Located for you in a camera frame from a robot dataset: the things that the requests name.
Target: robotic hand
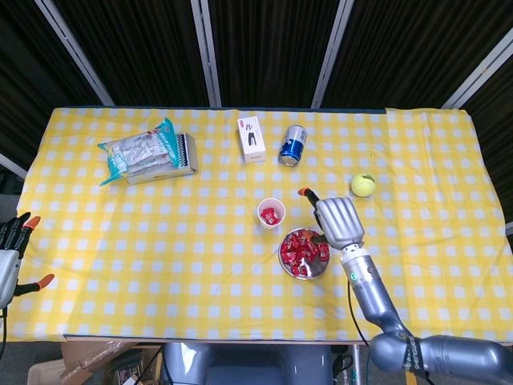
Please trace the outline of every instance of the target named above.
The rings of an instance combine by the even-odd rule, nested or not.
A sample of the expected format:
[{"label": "robotic hand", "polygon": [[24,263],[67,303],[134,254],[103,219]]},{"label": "robotic hand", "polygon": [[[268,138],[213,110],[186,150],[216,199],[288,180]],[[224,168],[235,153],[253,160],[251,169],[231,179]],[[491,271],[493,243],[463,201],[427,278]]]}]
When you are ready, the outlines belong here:
[{"label": "robotic hand", "polygon": [[402,324],[375,264],[363,249],[364,230],[349,198],[319,200],[309,188],[299,191],[315,208],[324,235],[314,243],[329,243],[341,251],[341,263],[366,320],[383,333],[370,342],[370,357],[382,371],[411,371],[425,378],[441,373],[492,384],[513,384],[513,354],[496,342],[434,335],[415,338]]},{"label": "robotic hand", "polygon": [[29,217],[30,213],[24,213],[20,218],[0,224],[0,309],[3,310],[4,317],[7,305],[13,297],[40,291],[54,279],[53,274],[48,274],[39,282],[18,285],[25,248],[30,234],[41,219],[33,217],[28,221]]}]

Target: metal bowl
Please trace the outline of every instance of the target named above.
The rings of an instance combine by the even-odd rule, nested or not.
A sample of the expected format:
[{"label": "metal bowl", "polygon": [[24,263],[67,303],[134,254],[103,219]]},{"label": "metal bowl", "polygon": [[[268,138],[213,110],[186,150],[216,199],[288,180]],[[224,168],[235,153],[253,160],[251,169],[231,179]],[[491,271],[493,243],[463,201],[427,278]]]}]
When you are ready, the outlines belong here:
[{"label": "metal bowl", "polygon": [[283,238],[283,241],[281,241],[280,248],[278,249],[278,258],[280,259],[281,267],[283,267],[283,269],[287,273],[289,273],[290,275],[292,275],[294,278],[297,278],[297,279],[314,279],[314,278],[320,277],[325,272],[326,267],[328,267],[329,258],[331,257],[331,254],[328,256],[328,261],[325,261],[325,262],[322,262],[319,259],[319,257],[315,258],[315,260],[312,263],[309,263],[308,261],[303,261],[303,263],[305,263],[307,265],[308,276],[301,275],[301,276],[297,276],[296,277],[294,274],[292,274],[290,266],[286,265],[283,262],[283,257],[281,256],[281,245],[283,245],[283,242],[287,241],[287,239],[289,237],[291,237],[293,233],[295,233],[295,232],[297,232],[299,230],[308,230],[308,231],[315,232],[315,230],[307,229],[305,227],[301,227],[299,229],[294,229],[290,233],[285,235],[285,238]]}]

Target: white box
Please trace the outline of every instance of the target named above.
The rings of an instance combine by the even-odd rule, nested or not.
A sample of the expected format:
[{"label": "white box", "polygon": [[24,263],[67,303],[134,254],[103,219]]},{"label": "white box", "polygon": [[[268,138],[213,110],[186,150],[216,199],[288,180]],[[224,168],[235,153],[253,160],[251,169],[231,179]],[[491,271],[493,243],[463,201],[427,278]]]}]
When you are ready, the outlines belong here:
[{"label": "white box", "polygon": [[193,174],[200,170],[198,165],[198,155],[196,154],[196,142],[189,134],[176,134],[178,142],[178,155],[180,165],[177,168],[170,164],[157,164],[150,168],[144,168],[127,176],[129,184],[139,184],[151,182],[152,180],[160,180],[173,178],[174,176],[182,176]]},{"label": "white box", "polygon": [[258,118],[250,116],[237,120],[240,142],[246,163],[260,162],[265,160],[265,144]]}]

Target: black curtain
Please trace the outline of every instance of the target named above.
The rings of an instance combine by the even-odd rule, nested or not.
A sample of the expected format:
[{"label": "black curtain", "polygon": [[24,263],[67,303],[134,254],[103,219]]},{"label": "black curtain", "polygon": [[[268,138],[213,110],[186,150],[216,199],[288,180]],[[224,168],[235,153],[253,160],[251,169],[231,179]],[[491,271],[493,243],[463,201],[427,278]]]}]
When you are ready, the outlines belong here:
[{"label": "black curtain", "polygon": [[0,153],[29,168],[54,108],[99,104],[33,1],[0,2]]},{"label": "black curtain", "polygon": [[207,106],[189,0],[55,0],[123,106]]},{"label": "black curtain", "polygon": [[509,58],[462,107],[472,116],[488,174],[513,221],[513,58]]},{"label": "black curtain", "polygon": [[513,27],[511,0],[356,0],[322,107],[441,107]]},{"label": "black curtain", "polygon": [[338,0],[210,0],[222,104],[310,107]]}]

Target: plastic bag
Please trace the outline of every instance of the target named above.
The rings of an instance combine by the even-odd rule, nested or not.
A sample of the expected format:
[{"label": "plastic bag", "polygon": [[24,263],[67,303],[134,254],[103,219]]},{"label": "plastic bag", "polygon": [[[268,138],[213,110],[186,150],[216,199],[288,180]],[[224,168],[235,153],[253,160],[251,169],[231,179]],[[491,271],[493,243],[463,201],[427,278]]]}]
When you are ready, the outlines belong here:
[{"label": "plastic bag", "polygon": [[100,143],[98,147],[107,153],[111,172],[100,186],[157,164],[178,167],[180,163],[175,129],[168,118],[149,132]]}]

